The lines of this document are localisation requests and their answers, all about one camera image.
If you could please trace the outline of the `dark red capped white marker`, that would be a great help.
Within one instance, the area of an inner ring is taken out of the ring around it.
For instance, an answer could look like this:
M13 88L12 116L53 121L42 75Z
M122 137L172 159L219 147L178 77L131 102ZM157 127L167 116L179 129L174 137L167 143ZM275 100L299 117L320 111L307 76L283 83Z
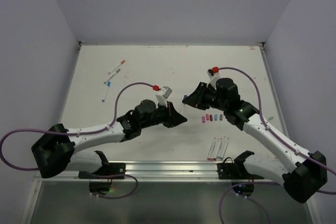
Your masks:
M217 138L217 140L215 142L215 149L214 149L214 152L213 152L213 159L214 160L217 160L218 156L220 155L221 145L222 145L222 138Z

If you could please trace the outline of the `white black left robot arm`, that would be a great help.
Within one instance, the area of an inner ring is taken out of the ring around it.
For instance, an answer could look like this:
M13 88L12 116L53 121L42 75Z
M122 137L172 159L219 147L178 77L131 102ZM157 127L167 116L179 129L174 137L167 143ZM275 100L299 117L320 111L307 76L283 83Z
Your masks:
M106 156L102 151L87 153L87 149L132 140L140 136L143 129L159 124L173 128L185 122L187 118L176 111L172 102L156 105L151 100L143 100L118 117L113 125L66 129L63 124L56 124L31 151L42 178L52 178L66 170L90 172L104 178L111 172Z

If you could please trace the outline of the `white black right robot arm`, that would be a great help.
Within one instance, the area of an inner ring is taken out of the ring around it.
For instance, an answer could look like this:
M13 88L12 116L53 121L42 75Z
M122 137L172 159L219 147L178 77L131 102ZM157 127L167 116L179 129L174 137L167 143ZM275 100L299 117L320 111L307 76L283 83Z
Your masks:
M305 203L328 181L326 157L300 147L278 130L272 130L261 112L240 98L238 87L230 78L220 78L214 87L203 82L182 101L200 110L209 108L223 112L225 119L239 130L252 136L274 154L277 163L266 161L252 151L245 151L231 164L220 169L231 173L233 179L257 175L282 185L288 195Z

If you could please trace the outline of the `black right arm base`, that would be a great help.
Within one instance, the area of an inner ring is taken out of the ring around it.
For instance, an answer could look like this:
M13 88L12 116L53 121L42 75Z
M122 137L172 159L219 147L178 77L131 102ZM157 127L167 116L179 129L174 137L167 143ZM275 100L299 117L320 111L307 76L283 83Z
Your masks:
M222 163L217 164L218 179L226 180L238 180L238 182L231 182L232 185L242 183L243 180L252 182L255 179L264 179L261 176L249 173L244 167L244 162L250 156L254 156L252 151L244 151L238 155L235 159L227 157Z

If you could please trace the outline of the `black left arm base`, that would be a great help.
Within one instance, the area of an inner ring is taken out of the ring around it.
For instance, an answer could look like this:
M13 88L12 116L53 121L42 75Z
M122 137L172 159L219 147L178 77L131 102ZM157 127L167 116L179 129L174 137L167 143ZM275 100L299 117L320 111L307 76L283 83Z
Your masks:
M80 170L78 174L79 179L106 179L105 183L90 182L89 191L95 194L96 197L102 197L104 199L121 199L124 196L107 196L110 191L112 182L115 179L125 179L124 169L125 164L111 164L102 151L95 151L98 157L98 168L94 168L93 172L87 171L87 169Z

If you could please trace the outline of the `magenta capped white marker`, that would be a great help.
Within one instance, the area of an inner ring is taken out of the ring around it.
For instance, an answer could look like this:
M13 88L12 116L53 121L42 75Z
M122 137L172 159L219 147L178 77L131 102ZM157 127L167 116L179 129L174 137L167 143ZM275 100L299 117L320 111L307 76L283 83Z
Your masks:
M207 156L207 159L209 161L214 160L214 151L215 151L215 147L216 147L216 142L217 142L217 138L214 138L212 143L211 143L211 146L210 146L210 149L209 149L209 152L208 152L208 156Z

